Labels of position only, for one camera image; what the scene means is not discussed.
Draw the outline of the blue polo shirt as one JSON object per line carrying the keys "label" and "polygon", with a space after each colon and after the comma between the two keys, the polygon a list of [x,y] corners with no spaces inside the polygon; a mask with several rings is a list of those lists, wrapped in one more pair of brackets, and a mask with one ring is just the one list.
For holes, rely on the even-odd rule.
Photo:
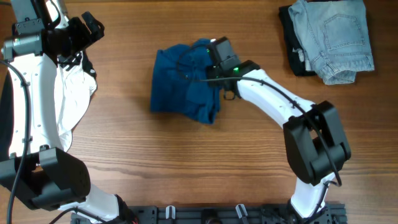
{"label": "blue polo shirt", "polygon": [[206,46],[177,44],[157,51],[152,75],[150,110],[178,113],[204,124],[213,124],[221,109],[220,88],[205,82],[206,68],[213,65]]}

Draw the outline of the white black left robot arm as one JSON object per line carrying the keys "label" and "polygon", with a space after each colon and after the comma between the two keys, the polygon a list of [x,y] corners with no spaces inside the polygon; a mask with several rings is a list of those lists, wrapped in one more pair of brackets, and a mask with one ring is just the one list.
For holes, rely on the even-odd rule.
{"label": "white black left robot arm", "polygon": [[10,201],[31,210],[74,212],[90,223],[137,223],[121,197],[93,185],[86,165],[64,151],[55,112],[55,79],[64,66],[104,36],[90,12],[68,18],[62,1],[11,1],[16,23],[4,41],[1,63],[12,80],[13,133],[1,162]]}

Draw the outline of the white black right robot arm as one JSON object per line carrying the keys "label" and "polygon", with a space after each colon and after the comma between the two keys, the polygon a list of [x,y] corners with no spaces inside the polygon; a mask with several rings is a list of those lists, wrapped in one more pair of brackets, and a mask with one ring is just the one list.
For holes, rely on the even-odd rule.
{"label": "white black right robot arm", "polygon": [[329,101],[316,104],[293,94],[250,60],[229,69],[211,65],[206,77],[210,85],[256,105],[282,128],[287,161],[297,176],[289,222],[331,220],[325,197],[331,185],[342,185],[339,171],[351,158],[336,108]]}

